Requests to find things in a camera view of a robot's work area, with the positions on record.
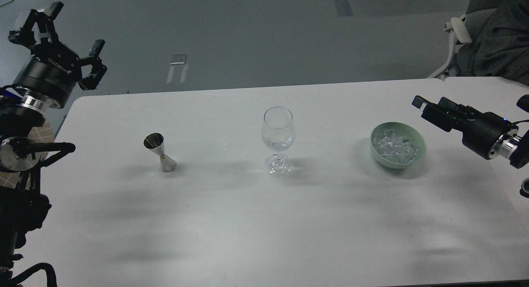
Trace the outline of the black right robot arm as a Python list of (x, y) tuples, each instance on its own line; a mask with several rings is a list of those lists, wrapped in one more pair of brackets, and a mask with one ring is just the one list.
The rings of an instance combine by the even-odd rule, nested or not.
[(432, 103), (415, 96), (412, 106), (422, 112), (423, 119), (439, 129), (460, 131), (462, 144), (486, 160), (501, 156), (516, 169), (529, 161), (529, 134), (518, 135), (520, 121), (511, 122), (492, 112), (482, 113), (446, 97)]

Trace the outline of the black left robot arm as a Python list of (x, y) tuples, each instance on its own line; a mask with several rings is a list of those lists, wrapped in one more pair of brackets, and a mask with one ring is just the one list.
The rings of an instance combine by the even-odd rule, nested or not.
[(95, 90), (107, 72), (100, 59), (105, 41), (96, 40), (86, 57), (63, 44), (55, 19), (64, 4), (54, 2), (43, 10), (22, 12), (8, 40), (29, 49), (31, 55), (11, 85), (1, 88), (1, 172), (17, 174), (14, 187), (1, 185), (0, 262), (2, 287), (20, 287), (44, 271), (47, 287), (56, 287), (57, 276), (49, 263), (38, 263), (14, 276), (15, 251), (26, 244), (26, 234), (40, 229), (51, 209), (41, 193), (41, 170), (73, 153), (68, 142), (37, 142), (30, 132), (45, 125), (48, 109), (62, 109), (74, 87)]

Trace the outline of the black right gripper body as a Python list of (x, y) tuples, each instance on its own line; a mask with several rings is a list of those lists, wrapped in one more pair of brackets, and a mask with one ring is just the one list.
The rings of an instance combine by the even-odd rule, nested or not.
[(465, 147), (486, 160), (509, 159), (519, 144), (518, 126), (491, 112), (466, 115), (454, 129), (462, 133)]

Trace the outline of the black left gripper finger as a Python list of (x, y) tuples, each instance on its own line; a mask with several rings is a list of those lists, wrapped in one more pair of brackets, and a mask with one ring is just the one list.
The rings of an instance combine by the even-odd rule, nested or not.
[(78, 85), (83, 91), (95, 90), (107, 72), (107, 66), (102, 63), (100, 58), (100, 52), (104, 48), (105, 43), (104, 39), (96, 40), (88, 55), (77, 61), (79, 68), (91, 66), (89, 75), (82, 77), (78, 81)]
[(24, 46), (31, 52), (42, 46), (60, 44), (54, 21), (63, 8), (64, 3), (57, 1), (48, 8), (21, 12), (14, 29), (8, 33), (9, 42)]

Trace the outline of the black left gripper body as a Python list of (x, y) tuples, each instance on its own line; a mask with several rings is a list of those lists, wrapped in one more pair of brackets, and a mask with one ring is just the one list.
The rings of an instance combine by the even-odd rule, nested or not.
[(77, 53), (65, 45), (36, 46), (13, 87), (18, 92), (25, 89), (50, 98), (51, 108), (64, 108), (81, 79), (78, 59)]

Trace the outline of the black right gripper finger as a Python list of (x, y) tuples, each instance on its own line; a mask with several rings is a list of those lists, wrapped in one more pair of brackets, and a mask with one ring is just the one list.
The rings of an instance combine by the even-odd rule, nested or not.
[(421, 96), (415, 96), (412, 100), (412, 106), (419, 109), (421, 117), (429, 123), (437, 126), (439, 129), (450, 132), (458, 125), (456, 115), (457, 104), (451, 100), (442, 97), (437, 104), (428, 101)]
[(478, 116), (480, 115), (480, 112), (476, 110), (475, 108), (463, 104), (457, 104), (453, 102), (452, 100), (442, 97), (439, 102), (438, 106), (446, 112), (446, 114), (454, 115), (454, 116)]

